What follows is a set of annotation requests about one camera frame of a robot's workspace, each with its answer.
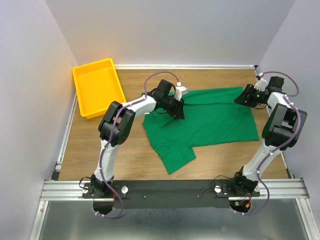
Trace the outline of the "green t shirt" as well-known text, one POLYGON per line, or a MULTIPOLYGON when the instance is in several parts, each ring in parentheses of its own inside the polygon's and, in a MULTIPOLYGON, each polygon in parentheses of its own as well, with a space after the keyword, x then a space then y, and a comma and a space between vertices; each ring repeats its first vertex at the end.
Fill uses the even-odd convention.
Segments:
POLYGON ((192 90, 184 96, 184 119, 165 111, 145 114, 142 126, 170 175, 196 158, 194 147, 258 141, 249 107, 234 100, 241 86, 192 90))

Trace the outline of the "yellow plastic tray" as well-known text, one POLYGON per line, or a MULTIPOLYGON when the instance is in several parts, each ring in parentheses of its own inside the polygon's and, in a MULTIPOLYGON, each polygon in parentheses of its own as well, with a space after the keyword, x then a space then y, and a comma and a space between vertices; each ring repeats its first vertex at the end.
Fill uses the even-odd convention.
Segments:
POLYGON ((72 75, 83 118, 92 119, 104 115, 113 101, 126 102, 111 58, 75 66, 72 75))

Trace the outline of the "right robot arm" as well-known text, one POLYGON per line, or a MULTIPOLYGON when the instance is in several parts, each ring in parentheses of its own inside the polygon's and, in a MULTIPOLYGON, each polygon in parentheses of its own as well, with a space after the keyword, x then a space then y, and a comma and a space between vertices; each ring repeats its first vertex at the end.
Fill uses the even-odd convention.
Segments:
POLYGON ((282 90, 286 74, 276 71, 266 80, 265 73, 256 76, 255 85, 248 84, 234 100, 235 103, 255 108, 265 104, 271 114, 262 131, 262 143, 252 159, 236 172, 230 183, 230 191, 236 195, 255 191, 263 172, 275 157, 298 141, 308 114, 297 109, 289 95, 282 90))

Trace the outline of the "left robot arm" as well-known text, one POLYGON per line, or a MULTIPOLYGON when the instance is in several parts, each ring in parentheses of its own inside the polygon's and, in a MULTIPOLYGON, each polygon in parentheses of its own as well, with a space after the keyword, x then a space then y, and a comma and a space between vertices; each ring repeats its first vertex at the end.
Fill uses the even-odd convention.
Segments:
POLYGON ((177 82, 162 79, 152 91, 146 91, 140 98, 130 102, 113 101, 103 116, 98 131, 100 133, 100 154, 97 167, 90 177, 93 191, 101 198, 115 192, 111 187, 117 154, 130 135, 134 120, 146 113, 163 109, 175 119, 184 119, 183 96, 189 89, 177 82))

